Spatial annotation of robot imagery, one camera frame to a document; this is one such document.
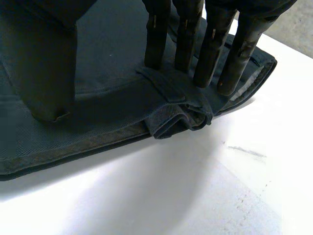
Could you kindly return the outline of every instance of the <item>white surface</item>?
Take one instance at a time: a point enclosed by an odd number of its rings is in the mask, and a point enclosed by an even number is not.
[[[258,47],[276,70],[211,126],[1,182],[1,234],[312,234],[313,60]]]

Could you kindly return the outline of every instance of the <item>black object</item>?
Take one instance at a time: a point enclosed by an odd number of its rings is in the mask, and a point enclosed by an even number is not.
[[[239,16],[234,43],[217,85],[217,91],[220,94],[231,95],[234,93],[261,35],[276,19],[277,17],[257,19],[243,14]]]
[[[194,75],[195,85],[200,88],[207,87],[211,83],[231,23],[237,12],[236,9],[211,4],[206,4],[205,9],[207,28]]]
[[[188,72],[194,55],[203,0],[173,0],[173,4],[179,15],[175,68],[182,72]]]
[[[143,0],[149,13],[145,66],[158,70],[164,54],[171,0]]]
[[[50,101],[54,107],[58,107],[58,100],[68,99],[69,95],[62,84],[71,82],[71,76],[60,81],[62,83],[55,90],[45,85],[51,82],[50,79],[54,79],[49,74],[49,68],[41,77],[35,78],[34,75],[41,69],[41,59],[48,60],[49,57],[42,58],[34,53],[52,53],[52,59],[70,55],[61,50],[52,51],[47,45],[37,42],[46,40],[48,36],[60,37],[60,30],[69,30],[71,33],[74,31],[71,31],[70,23],[65,26],[63,21],[44,10],[37,14],[15,1],[0,0],[1,180],[12,179],[151,136],[164,139],[187,129],[199,130],[210,124],[214,116],[247,101],[263,85],[276,66],[277,62],[271,55],[256,48],[234,95],[218,94],[216,85],[233,41],[233,36],[229,35],[211,85],[198,89],[193,84],[192,76],[205,35],[205,20],[200,20],[195,54],[189,74],[185,74],[176,70],[173,65],[180,24],[173,6],[160,70],[144,66],[147,18],[148,14],[141,0],[99,0],[77,22],[73,114],[68,120],[49,125],[42,124],[32,117],[32,110],[25,105],[27,103],[20,92],[29,92],[35,79],[43,84],[40,91],[42,94],[59,94],[59,99]],[[29,32],[22,30],[13,40],[8,41],[5,37],[20,27],[15,24],[17,21],[23,22],[25,28],[33,30],[34,37],[29,38]],[[37,21],[42,27],[34,26]],[[19,43],[32,43],[37,46],[37,50],[27,53],[27,57],[20,60],[18,57],[23,47],[19,47]],[[16,60],[20,60],[21,68],[26,68],[27,63],[33,64],[32,70],[20,72],[20,67],[15,67]],[[22,82],[29,79],[26,91],[21,91],[16,86],[14,81],[17,79]],[[36,96],[29,102],[39,107],[39,115],[45,113],[45,104],[39,105],[41,101],[36,100]]]
[[[238,30],[217,85],[218,92],[225,96],[235,91],[262,33],[295,2],[296,0],[207,0],[207,33],[194,76],[195,84],[200,88],[210,84],[237,9],[240,11]]]

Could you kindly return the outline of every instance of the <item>cloth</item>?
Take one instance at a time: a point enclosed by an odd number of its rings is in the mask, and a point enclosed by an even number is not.
[[[271,55],[256,48],[235,97],[219,95],[216,84],[232,44],[230,35],[211,85],[199,89],[192,77],[205,34],[205,20],[199,28],[191,70],[185,74],[173,65],[179,25],[174,7],[161,69],[144,67],[147,18],[141,0],[98,0],[77,22],[73,117],[51,125],[36,121],[15,94],[0,36],[1,180],[151,136],[164,139],[187,129],[199,130],[210,124],[214,116],[253,96],[277,64]],[[5,35],[11,29],[0,30],[0,35]]]

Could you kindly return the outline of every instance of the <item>metal pin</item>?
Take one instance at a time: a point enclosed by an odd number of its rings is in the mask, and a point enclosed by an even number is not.
[[[214,36],[215,36],[215,29],[213,29],[212,39],[214,39]]]
[[[157,16],[153,16],[153,28],[157,26]]]

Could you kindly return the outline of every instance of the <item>fabric fold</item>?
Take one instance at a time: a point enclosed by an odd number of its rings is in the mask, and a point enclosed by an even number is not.
[[[176,12],[171,13],[160,70],[144,67],[147,17],[141,0],[98,0],[77,22],[73,115],[56,125],[36,121],[15,94],[0,36],[0,180],[147,137],[164,139],[187,129],[199,130],[210,124],[213,116],[246,102],[277,64],[275,58],[257,48],[235,96],[219,95],[215,86],[232,43],[233,37],[229,35],[212,85],[199,89],[192,77],[205,33],[205,20],[201,20],[195,55],[189,73],[185,74],[174,68],[175,29],[179,26]],[[0,35],[5,35],[7,30],[10,29],[0,28]]]

